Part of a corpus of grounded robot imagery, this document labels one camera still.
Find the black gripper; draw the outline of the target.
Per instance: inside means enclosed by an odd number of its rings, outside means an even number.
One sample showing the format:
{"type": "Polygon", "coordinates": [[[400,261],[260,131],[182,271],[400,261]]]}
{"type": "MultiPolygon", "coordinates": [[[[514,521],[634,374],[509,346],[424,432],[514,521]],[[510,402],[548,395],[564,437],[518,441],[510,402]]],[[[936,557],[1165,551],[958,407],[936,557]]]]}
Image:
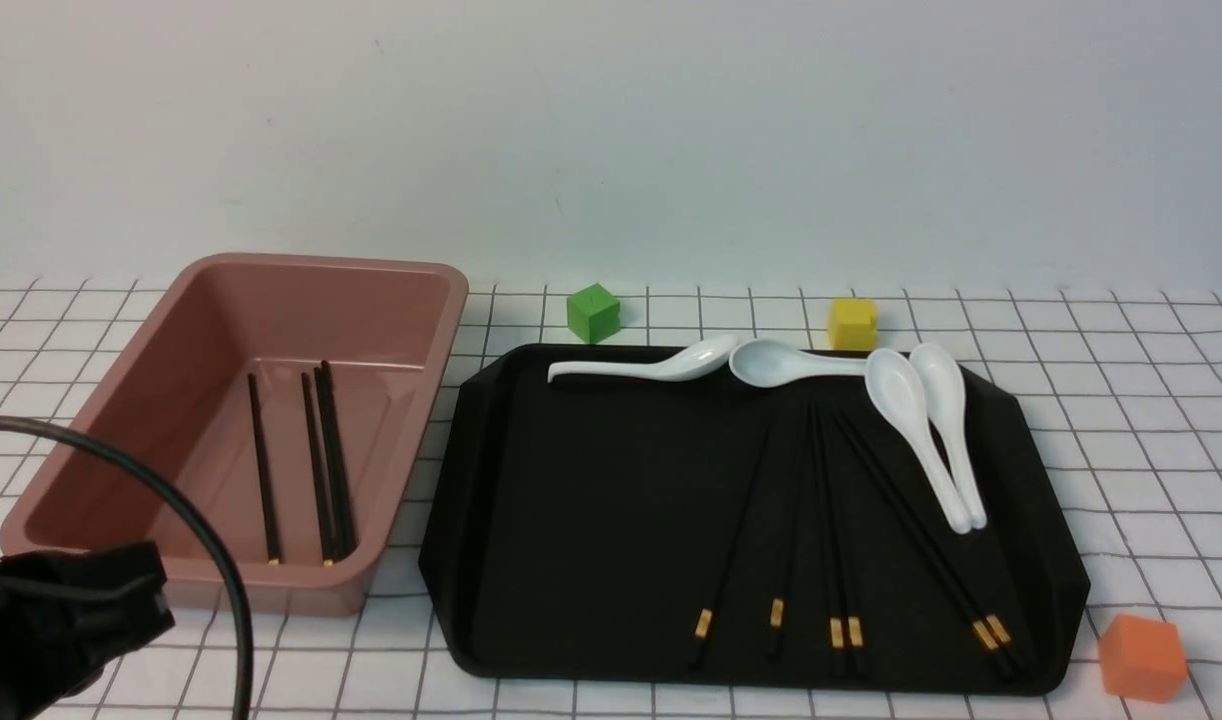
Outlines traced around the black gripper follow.
{"type": "Polygon", "coordinates": [[[35,719],[175,626],[152,542],[0,559],[0,719],[35,719]]]}

